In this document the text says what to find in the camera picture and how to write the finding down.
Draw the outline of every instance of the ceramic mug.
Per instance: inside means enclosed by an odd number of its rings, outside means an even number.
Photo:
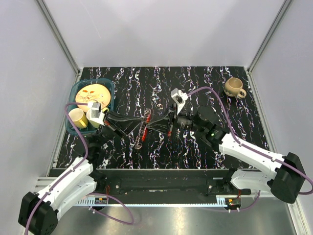
[[[232,77],[225,82],[224,92],[230,97],[245,98],[246,91],[243,89],[243,82],[239,78]]]
[[[100,126],[99,123],[95,122],[95,121],[91,121],[91,109],[89,109],[86,113],[86,117],[88,119],[88,121],[92,124],[92,126],[96,129],[98,129],[98,127]]]
[[[84,129],[88,126],[87,117],[82,109],[72,109],[68,115],[78,128]]]

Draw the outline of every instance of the white wall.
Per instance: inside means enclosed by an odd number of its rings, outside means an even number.
[[[0,233],[16,235],[22,197],[47,171],[75,75],[34,0],[0,2]]]
[[[279,152],[301,158],[313,178],[313,1],[296,0],[253,70]],[[305,184],[302,191],[311,190]],[[301,196],[309,224],[313,196]]]
[[[248,66],[284,0],[45,0],[78,66]]]

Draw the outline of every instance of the metal floor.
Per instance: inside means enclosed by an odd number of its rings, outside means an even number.
[[[243,199],[243,208],[252,202]],[[131,208],[136,225],[122,225],[87,208],[73,207],[60,220],[53,235],[295,235],[287,204],[261,198],[251,210],[212,212],[205,208]],[[129,221],[122,207],[103,209]]]

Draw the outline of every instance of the plastic basket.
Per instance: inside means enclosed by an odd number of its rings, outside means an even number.
[[[69,102],[75,102],[75,98],[77,93],[85,86],[92,85],[92,84],[100,84],[104,85],[111,93],[111,102],[108,105],[108,108],[110,110],[113,110],[114,108],[114,84],[112,81],[106,79],[106,78],[99,78],[99,79],[91,79],[91,80],[82,80],[80,82],[77,82],[70,91],[69,95]],[[69,105],[67,108],[67,111],[70,112],[72,109],[78,108],[77,105]],[[77,136],[77,132],[74,130],[70,122],[66,119],[65,121],[65,128],[66,130],[71,134]],[[82,135],[88,135],[96,132],[96,128],[94,128],[90,123],[88,123],[87,128],[80,129],[80,132]]]

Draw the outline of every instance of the cup handle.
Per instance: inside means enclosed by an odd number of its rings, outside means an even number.
[[[109,108],[108,108],[108,107],[105,107],[105,108],[102,109],[102,112],[104,113],[104,112],[107,111],[107,110],[109,111]]]
[[[240,89],[238,93],[239,98],[245,98],[246,96],[246,91],[244,89]]]
[[[80,122],[80,124],[82,124],[82,126],[83,126],[84,128],[87,128],[87,125],[84,123],[83,120],[79,120],[79,122]]]

